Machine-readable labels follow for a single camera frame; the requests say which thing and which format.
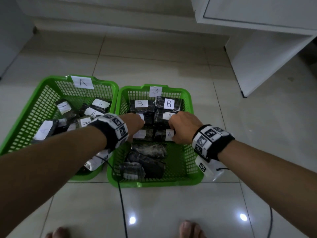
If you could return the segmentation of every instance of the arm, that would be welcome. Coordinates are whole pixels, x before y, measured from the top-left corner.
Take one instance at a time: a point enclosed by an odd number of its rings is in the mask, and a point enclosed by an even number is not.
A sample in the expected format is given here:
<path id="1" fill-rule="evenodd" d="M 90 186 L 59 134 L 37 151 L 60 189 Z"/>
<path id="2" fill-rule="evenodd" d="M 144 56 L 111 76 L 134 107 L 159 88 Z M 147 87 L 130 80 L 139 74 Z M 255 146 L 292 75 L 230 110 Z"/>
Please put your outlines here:
<path id="1" fill-rule="evenodd" d="M 131 138 L 144 124 L 139 115 L 120 117 Z M 52 197 L 106 144 L 101 131 L 87 126 L 1 156 L 0 237 Z"/>
<path id="2" fill-rule="evenodd" d="M 169 124 L 179 144 L 192 144 L 203 125 L 187 112 L 173 115 Z M 218 159 L 291 224 L 309 237 L 316 236 L 316 173 L 235 140 Z"/>

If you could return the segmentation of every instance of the basket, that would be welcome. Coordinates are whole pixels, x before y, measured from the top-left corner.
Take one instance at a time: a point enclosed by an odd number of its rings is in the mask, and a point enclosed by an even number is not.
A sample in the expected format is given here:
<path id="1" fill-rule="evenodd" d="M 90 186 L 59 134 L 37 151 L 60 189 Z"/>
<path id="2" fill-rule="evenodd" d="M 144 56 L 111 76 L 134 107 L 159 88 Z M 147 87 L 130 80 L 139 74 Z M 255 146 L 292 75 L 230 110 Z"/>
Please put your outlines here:
<path id="1" fill-rule="evenodd" d="M 30 145 L 32 138 L 44 120 L 61 118 L 61 114 L 54 104 L 55 101 L 61 98 L 70 101 L 76 109 L 79 109 L 84 102 L 91 104 L 96 96 L 112 99 L 110 112 L 113 113 L 119 90 L 118 85 L 115 82 L 98 80 L 91 76 L 80 77 L 91 78 L 94 89 L 75 88 L 71 76 L 49 76 L 43 79 L 34 90 L 28 103 L 2 143 L 0 155 Z M 71 180 L 90 180 L 101 170 L 102 166 L 95 171 L 78 172 Z"/>
<path id="2" fill-rule="evenodd" d="M 122 115 L 127 113 L 129 109 L 129 100 L 154 100 L 149 97 L 150 86 L 162 87 L 163 97 L 181 98 L 183 102 L 183 111 L 194 113 L 192 99 L 189 92 L 183 88 L 169 88 L 167 85 L 144 84 L 143 86 L 125 86 L 119 90 L 116 114 Z M 178 185 L 196 185 L 201 182 L 204 174 L 195 164 L 196 153 L 191 145 L 179 145 L 173 142 L 166 142 L 167 158 L 165 172 L 162 179 L 142 179 L 142 180 L 126 180 L 119 172 L 119 164 L 125 159 L 131 149 L 131 144 L 126 142 L 117 148 L 109 163 L 113 166 L 112 170 L 107 168 L 107 176 L 109 182 L 118 187 L 117 180 L 120 181 L 120 187 L 162 187 L 162 186 L 178 186 Z"/>

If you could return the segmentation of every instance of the foot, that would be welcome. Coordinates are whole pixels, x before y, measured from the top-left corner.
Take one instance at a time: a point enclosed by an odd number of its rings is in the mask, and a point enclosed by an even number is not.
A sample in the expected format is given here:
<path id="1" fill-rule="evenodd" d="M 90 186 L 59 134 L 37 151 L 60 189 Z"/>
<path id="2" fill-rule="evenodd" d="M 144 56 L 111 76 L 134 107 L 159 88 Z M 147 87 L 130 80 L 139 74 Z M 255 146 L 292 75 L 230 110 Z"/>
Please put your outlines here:
<path id="1" fill-rule="evenodd" d="M 184 221 L 179 227 L 179 238 L 206 238 L 199 224 Z"/>
<path id="2" fill-rule="evenodd" d="M 68 229 L 60 227 L 54 232 L 48 233 L 45 238 L 70 238 L 70 234 Z"/>

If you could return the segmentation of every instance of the person's left arm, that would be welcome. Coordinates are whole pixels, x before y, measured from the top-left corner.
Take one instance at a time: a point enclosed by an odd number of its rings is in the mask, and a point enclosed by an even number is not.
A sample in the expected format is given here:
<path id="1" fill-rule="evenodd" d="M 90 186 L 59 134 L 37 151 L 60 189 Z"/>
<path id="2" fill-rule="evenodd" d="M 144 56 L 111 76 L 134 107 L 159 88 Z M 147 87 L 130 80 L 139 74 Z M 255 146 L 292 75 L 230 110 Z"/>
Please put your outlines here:
<path id="1" fill-rule="evenodd" d="M 139 115 L 119 117 L 128 127 L 129 139 L 143 127 Z M 6 237 L 106 145 L 105 135 L 87 126 L 1 156 L 0 237 Z"/>

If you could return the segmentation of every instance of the wristband with fiducial markers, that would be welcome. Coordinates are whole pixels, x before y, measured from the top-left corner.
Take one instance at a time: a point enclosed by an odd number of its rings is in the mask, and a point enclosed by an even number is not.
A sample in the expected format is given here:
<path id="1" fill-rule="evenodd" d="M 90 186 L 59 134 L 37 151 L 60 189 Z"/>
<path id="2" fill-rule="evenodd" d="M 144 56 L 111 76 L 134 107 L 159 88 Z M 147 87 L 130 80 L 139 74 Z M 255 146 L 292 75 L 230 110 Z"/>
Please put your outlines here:
<path id="1" fill-rule="evenodd" d="M 206 124 L 196 131 L 192 147 L 207 162 L 210 162 L 211 159 L 219 161 L 218 153 L 232 140 L 235 140 L 235 138 L 227 131 L 211 124 Z"/>
<path id="2" fill-rule="evenodd" d="M 115 114 L 107 113 L 92 120 L 89 126 L 99 129 L 107 138 L 107 146 L 110 152 L 118 148 L 128 140 L 128 127 L 124 121 Z"/>

